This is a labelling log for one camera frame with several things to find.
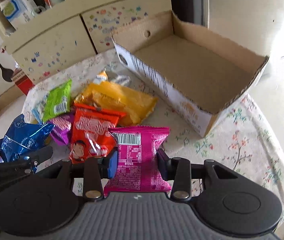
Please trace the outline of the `silver foil packet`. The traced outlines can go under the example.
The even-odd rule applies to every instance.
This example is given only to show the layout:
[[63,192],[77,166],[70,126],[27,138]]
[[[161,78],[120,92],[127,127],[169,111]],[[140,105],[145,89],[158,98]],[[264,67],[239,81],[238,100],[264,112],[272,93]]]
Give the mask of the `silver foil packet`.
[[125,87],[128,87],[131,84],[131,78],[127,75],[120,75],[111,71],[108,71],[106,73],[109,82],[116,83]]

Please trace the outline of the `cream cabinet with stickers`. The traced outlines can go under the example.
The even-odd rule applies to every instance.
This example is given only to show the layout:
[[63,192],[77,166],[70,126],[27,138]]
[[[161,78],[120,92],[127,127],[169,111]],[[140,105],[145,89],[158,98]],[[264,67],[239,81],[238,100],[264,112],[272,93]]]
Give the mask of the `cream cabinet with stickers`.
[[167,11],[170,0],[66,0],[11,35],[0,11],[0,53],[13,57],[33,83],[113,47],[109,28]]

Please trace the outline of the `red gift box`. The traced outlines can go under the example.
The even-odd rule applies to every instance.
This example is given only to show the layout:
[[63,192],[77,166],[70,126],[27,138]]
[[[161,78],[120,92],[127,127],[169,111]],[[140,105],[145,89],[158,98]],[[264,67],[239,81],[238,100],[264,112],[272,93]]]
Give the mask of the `red gift box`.
[[27,95],[29,90],[34,87],[34,83],[29,79],[29,77],[25,74],[25,72],[23,72],[21,68],[16,68],[13,71],[11,80],[25,95]]

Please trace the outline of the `purple noodle snack bag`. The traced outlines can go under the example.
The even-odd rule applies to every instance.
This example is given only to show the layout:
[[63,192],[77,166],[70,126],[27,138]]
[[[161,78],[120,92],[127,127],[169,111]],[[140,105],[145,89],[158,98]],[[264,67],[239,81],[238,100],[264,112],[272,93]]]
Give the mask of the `purple noodle snack bag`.
[[74,113],[66,113],[47,121],[54,125],[50,135],[58,145],[63,146],[70,143],[74,116]]

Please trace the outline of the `small yellow snack packet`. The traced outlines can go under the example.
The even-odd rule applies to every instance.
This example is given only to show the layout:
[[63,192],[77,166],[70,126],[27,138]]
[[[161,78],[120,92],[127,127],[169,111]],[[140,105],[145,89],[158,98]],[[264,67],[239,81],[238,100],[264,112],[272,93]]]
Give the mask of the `small yellow snack packet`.
[[108,75],[107,73],[103,70],[100,72],[92,81],[92,83],[99,85],[102,82],[108,81]]

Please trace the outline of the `red crispy noodle snack bag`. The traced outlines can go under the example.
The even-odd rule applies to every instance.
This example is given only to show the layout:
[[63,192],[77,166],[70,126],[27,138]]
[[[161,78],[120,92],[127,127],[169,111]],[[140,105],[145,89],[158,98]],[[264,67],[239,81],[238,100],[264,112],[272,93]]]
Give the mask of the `red crispy noodle snack bag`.
[[72,163],[85,162],[90,157],[107,156],[115,147],[109,133],[126,113],[76,103],[70,143]]

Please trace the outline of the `white refrigerator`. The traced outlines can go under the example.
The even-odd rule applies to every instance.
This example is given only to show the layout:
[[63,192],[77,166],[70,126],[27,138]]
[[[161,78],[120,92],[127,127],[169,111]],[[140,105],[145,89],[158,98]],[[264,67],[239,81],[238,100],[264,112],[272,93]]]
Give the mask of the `white refrigerator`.
[[203,0],[207,27],[259,55],[284,57],[284,0]]

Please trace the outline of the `white blue tissue box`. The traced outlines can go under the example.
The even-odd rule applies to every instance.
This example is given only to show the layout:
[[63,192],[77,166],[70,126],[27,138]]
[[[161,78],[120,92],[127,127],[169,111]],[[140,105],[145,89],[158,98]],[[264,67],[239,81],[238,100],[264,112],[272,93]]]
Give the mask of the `white blue tissue box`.
[[4,0],[5,7],[1,9],[5,18],[17,30],[21,25],[35,18],[34,9],[37,8],[34,0]]

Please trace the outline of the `floral tablecloth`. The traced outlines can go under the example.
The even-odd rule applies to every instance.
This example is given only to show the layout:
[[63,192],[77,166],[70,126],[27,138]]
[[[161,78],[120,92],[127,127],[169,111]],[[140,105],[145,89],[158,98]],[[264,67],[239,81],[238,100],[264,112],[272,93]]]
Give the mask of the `floral tablecloth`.
[[[14,102],[0,116],[0,138],[20,114],[26,122],[34,122],[32,108],[51,89],[71,80],[71,94],[76,96],[101,71],[106,71],[109,77],[129,76],[131,88],[153,94],[152,89],[120,63],[116,51],[111,49],[58,72]],[[183,157],[192,163],[214,159],[272,191],[282,203],[280,223],[284,224],[284,152],[270,124],[249,95],[231,107],[203,138],[163,100],[158,100],[143,124],[170,128],[170,135],[163,144],[168,156]]]

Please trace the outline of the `cardboard milk box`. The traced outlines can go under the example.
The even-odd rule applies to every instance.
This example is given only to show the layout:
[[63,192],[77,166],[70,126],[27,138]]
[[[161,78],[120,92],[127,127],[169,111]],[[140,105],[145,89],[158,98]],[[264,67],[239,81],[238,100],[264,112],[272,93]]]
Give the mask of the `cardboard milk box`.
[[120,62],[205,137],[260,79],[269,58],[172,11],[112,32]]

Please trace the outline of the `orange yellow snack bag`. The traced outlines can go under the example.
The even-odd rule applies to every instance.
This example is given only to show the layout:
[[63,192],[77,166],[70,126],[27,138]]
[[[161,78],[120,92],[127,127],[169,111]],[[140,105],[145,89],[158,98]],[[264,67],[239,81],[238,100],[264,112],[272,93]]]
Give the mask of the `orange yellow snack bag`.
[[154,96],[108,81],[90,83],[74,99],[74,103],[126,113],[119,120],[122,127],[141,124],[153,113],[157,101]]

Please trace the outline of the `pink snack packet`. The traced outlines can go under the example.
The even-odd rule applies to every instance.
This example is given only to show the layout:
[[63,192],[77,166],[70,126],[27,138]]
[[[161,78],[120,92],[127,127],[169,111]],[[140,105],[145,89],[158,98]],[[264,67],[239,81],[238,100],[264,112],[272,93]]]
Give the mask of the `pink snack packet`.
[[111,192],[169,192],[157,164],[157,150],[170,134],[169,127],[130,126],[108,129],[118,148],[115,176],[104,187]]

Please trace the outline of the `green snack packet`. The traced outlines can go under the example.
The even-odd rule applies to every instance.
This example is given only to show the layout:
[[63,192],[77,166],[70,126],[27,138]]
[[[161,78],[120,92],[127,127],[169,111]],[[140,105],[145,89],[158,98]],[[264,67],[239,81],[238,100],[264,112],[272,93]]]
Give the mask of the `green snack packet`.
[[49,92],[42,119],[44,123],[69,112],[71,85],[72,80],[69,79]]

